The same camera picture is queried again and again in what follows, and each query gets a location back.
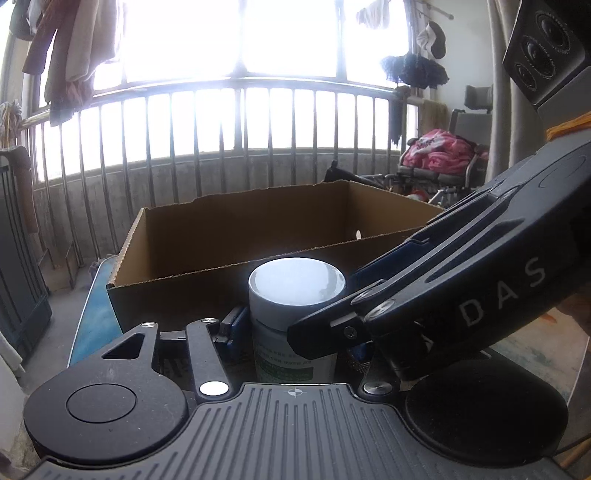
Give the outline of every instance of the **gray cabinet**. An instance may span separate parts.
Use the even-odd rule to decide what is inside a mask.
[[[51,318],[47,295],[22,221],[17,184],[0,154],[0,331],[23,358]]]

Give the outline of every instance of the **cardboard box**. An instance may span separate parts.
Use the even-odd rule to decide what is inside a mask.
[[[143,208],[107,283],[109,298],[124,332],[148,321],[181,330],[248,304],[248,277],[271,258],[317,258],[347,276],[440,211],[346,181]]]

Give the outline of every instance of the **orange strap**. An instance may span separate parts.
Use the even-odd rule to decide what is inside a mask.
[[[546,140],[550,141],[555,138],[562,137],[563,135],[572,132],[578,132],[579,130],[584,130],[586,128],[591,128],[591,112],[587,112],[584,115],[569,120],[568,122],[564,122],[563,124],[549,128],[546,130]]]

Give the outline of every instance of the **green label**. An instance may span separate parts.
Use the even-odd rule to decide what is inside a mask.
[[[255,360],[258,368],[263,370],[266,374],[276,378],[277,380],[283,380],[286,382],[298,383],[312,380],[314,373],[314,367],[285,368],[273,365],[261,357],[258,353],[255,353]]]

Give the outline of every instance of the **pink clothing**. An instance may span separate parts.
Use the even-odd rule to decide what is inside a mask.
[[[408,149],[402,164],[449,175],[464,175],[473,156],[474,148],[466,140],[438,128],[419,138]]]

